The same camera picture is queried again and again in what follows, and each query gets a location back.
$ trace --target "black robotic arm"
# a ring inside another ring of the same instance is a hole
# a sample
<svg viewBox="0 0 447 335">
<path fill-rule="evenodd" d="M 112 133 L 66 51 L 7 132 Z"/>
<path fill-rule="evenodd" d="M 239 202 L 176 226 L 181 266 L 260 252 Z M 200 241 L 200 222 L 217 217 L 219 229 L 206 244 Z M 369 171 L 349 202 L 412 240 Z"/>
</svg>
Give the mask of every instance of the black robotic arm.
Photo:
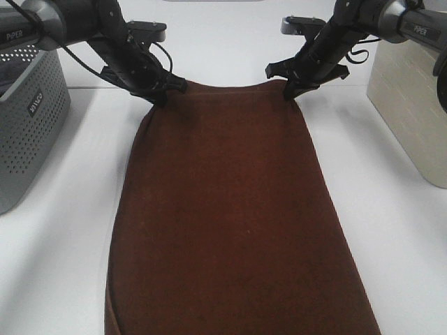
<svg viewBox="0 0 447 335">
<path fill-rule="evenodd" d="M 134 96 L 164 105 L 167 90 L 186 90 L 186 80 L 149 52 L 164 40 L 166 25 L 126 23 L 117 0 L 26 0 L 16 9 L 20 13 L 0 11 L 0 50 L 24 43 L 54 50 L 86 41 L 108 65 L 101 77 Z"/>
<path fill-rule="evenodd" d="M 339 62 L 359 41 L 373 35 L 390 43 L 407 39 L 440 53 L 433 74 L 438 97 L 447 109 L 447 14 L 425 10 L 422 1 L 337 0 L 329 22 L 306 17 L 283 19 L 283 34 L 304 35 L 306 43 L 290 59 L 269 64 L 267 77 L 285 77 L 286 99 L 318 89 L 320 85 L 349 75 Z"/>
</svg>

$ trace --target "brown towel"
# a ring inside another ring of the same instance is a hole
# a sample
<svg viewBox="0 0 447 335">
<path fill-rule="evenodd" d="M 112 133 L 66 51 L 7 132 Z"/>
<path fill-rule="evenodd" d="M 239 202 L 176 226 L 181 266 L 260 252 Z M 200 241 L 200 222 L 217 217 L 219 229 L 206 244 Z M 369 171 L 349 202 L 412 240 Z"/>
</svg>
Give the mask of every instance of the brown towel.
<svg viewBox="0 0 447 335">
<path fill-rule="evenodd" d="M 145 117 L 112 236 L 107 335 L 380 334 L 283 87 L 190 83 Z"/>
</svg>

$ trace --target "gray plastic basket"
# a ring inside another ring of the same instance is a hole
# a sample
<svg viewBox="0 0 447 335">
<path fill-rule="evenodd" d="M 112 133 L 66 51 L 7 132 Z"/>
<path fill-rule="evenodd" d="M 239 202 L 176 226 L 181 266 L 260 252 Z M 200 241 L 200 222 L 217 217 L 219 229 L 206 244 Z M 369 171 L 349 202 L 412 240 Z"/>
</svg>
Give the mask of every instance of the gray plastic basket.
<svg viewBox="0 0 447 335">
<path fill-rule="evenodd" d="M 34 47 L 0 54 L 0 61 L 29 62 L 0 97 L 0 214 L 25 194 L 66 118 L 70 96 L 55 51 Z"/>
</svg>

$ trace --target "cable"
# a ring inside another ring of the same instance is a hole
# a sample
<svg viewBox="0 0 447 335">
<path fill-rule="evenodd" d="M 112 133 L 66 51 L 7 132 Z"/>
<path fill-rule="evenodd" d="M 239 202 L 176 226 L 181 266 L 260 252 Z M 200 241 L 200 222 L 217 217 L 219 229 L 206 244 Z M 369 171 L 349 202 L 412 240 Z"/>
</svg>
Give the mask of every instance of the cable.
<svg viewBox="0 0 447 335">
<path fill-rule="evenodd" d="M 381 38 L 375 38 L 374 40 L 361 40 L 361 41 L 357 42 L 357 44 L 375 43 L 375 42 L 379 42 L 380 40 L 381 40 Z M 362 61 L 355 61 L 351 58 L 351 56 L 349 54 L 351 54 L 353 56 L 358 56 L 359 54 L 366 54 L 366 58 L 363 59 Z M 348 60 L 348 62 L 351 64 L 355 64 L 355 65 L 363 64 L 369 59 L 369 51 L 366 49 L 362 49 L 362 50 L 358 50 L 358 51 L 351 50 L 345 57 Z"/>
<path fill-rule="evenodd" d="M 160 48 L 161 51 L 164 52 L 164 54 L 167 56 L 167 58 L 169 59 L 169 73 L 173 72 L 173 59 L 171 58 L 171 56 L 168 54 L 168 52 L 166 51 L 166 49 L 164 47 L 162 47 L 160 44 L 158 44 L 157 42 L 153 42 L 153 44 L 155 44 L 157 47 Z"/>
<path fill-rule="evenodd" d="M 36 21 L 34 17 L 32 17 L 30 14 L 28 14 L 25 10 L 23 10 L 17 3 L 15 3 L 13 0 L 6 0 L 7 3 L 9 3 L 18 13 L 20 13 L 23 17 L 25 17 L 33 26 L 36 28 L 39 33 L 41 33 L 42 36 L 48 36 L 50 37 L 54 42 L 56 42 L 62 49 L 65 50 L 65 52 L 72 57 L 77 63 L 79 63 L 85 70 L 89 71 L 92 75 L 95 75 L 96 77 L 116 86 L 120 89 L 125 89 L 126 91 L 129 91 L 131 93 L 137 93 L 137 94 L 150 94 L 150 93 L 159 93 L 166 90 L 166 85 L 164 85 L 160 89 L 141 89 L 141 90 L 132 90 L 126 85 L 121 85 L 118 82 L 114 82 L 112 80 L 109 80 L 106 76 L 101 75 L 100 73 L 96 72 L 93 68 L 89 67 L 85 62 L 83 62 L 78 56 L 76 56 L 66 45 L 65 43 L 62 43 L 61 41 L 57 40 L 51 34 L 44 30 L 42 25 L 39 21 Z M 168 52 L 158 43 L 154 43 L 157 47 L 161 49 L 161 51 L 164 52 L 164 54 L 167 56 L 170 62 L 170 70 L 169 73 L 172 74 L 173 71 L 173 60 L 171 56 L 168 54 Z"/>
</svg>

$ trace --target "white table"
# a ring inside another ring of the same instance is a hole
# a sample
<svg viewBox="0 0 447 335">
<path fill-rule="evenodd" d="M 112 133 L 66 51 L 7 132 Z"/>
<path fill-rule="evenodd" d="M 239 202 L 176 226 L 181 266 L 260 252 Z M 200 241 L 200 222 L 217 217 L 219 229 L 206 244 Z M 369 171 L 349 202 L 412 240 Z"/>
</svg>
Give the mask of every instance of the white table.
<svg viewBox="0 0 447 335">
<path fill-rule="evenodd" d="M 333 3 L 121 1 L 128 20 L 168 24 L 176 74 L 215 86 L 265 81 L 267 63 L 303 43 L 279 33 L 281 18 L 328 19 Z M 101 69 L 86 45 L 72 49 Z M 103 334 L 112 225 L 151 107 L 60 55 L 71 112 L 27 194 L 0 216 L 1 335 Z M 367 99 L 371 66 L 297 102 L 382 334 L 447 334 L 447 190 L 419 175 Z"/>
</svg>

